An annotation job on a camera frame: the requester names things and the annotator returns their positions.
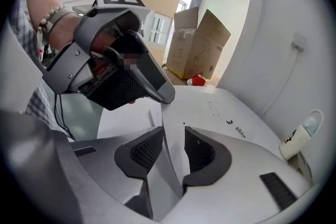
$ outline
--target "black cable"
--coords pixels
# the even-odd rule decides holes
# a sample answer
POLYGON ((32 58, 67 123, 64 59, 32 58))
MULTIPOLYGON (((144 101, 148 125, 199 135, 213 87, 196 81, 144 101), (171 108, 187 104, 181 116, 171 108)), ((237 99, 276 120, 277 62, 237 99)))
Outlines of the black cable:
POLYGON ((74 137, 73 134, 70 132, 69 127, 66 126, 66 125, 65 125, 65 122, 64 122, 63 106, 62 106, 62 97, 61 97, 61 95, 59 95, 59 103, 60 103, 60 105, 61 105, 61 117, 62 117, 63 125, 64 125, 64 127, 68 130, 68 132, 69 132, 69 134, 70 134, 70 137, 71 137, 74 141, 76 141, 75 137, 74 137))
POLYGON ((54 116, 55 116, 55 120, 56 120, 56 123, 58 124, 58 126, 60 126, 63 130, 65 130, 65 131, 67 131, 68 133, 69 133, 69 136, 70 136, 70 138, 71 139, 73 139, 74 141, 76 141, 75 140, 75 138, 74 138, 74 136, 70 133, 70 130, 69 130, 69 128, 68 127, 63 127, 62 125, 60 125, 59 124, 59 122, 58 122, 58 119, 57 119, 57 94, 55 94, 55 102, 54 102, 54 116))

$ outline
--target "open cardboard box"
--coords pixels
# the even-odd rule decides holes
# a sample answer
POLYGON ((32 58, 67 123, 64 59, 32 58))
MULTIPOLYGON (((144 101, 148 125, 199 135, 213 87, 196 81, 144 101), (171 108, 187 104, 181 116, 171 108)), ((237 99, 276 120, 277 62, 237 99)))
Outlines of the open cardboard box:
POLYGON ((174 25, 167 68, 180 79, 210 79, 231 33, 208 9, 197 27, 198 7, 175 13, 174 25))

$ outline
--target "white cable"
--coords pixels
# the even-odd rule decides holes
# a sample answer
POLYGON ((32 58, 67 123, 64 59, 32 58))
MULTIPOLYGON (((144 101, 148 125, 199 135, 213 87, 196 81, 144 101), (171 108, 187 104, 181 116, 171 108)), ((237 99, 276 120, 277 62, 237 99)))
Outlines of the white cable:
POLYGON ((276 93, 273 95, 271 99, 264 105, 264 107, 259 112, 259 117, 262 118, 266 112, 270 109, 270 107, 274 104, 274 102, 278 99, 280 96, 282 90, 285 88, 285 85, 287 81, 289 80, 289 77, 293 71, 293 67, 295 64, 296 57, 298 55, 298 50, 294 49, 294 52, 291 53, 291 58, 289 59, 288 63, 286 63, 286 69, 283 73, 282 79, 280 81, 280 85, 277 87, 276 93))

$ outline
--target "white table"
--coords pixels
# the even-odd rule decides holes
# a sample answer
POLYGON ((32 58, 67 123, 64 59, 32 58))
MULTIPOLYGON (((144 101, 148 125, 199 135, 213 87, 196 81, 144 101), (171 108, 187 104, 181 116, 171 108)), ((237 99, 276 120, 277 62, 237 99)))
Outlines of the white table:
POLYGON ((135 104, 127 104, 114 111, 104 109, 97 138, 162 126, 162 117, 172 163, 179 180, 189 171, 188 158, 183 148, 185 126, 250 141, 285 161, 279 151, 279 138, 253 111, 228 91, 194 86, 175 86, 175 89, 175 100, 168 105, 162 104, 162 107, 149 98, 141 98, 135 104), (227 124, 227 121, 233 121, 233 124, 227 124), (246 138, 237 133, 237 125, 244 131, 246 138))

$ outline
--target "wrist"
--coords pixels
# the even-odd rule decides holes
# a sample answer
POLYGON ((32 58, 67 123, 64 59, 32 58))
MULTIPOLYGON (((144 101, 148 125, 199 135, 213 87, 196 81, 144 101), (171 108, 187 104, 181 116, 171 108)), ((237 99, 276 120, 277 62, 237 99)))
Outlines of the wrist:
POLYGON ((74 31, 79 22, 80 18, 74 13, 64 16, 54 25, 49 33, 49 44, 57 50, 62 50, 64 46, 71 43, 74 39, 74 31))

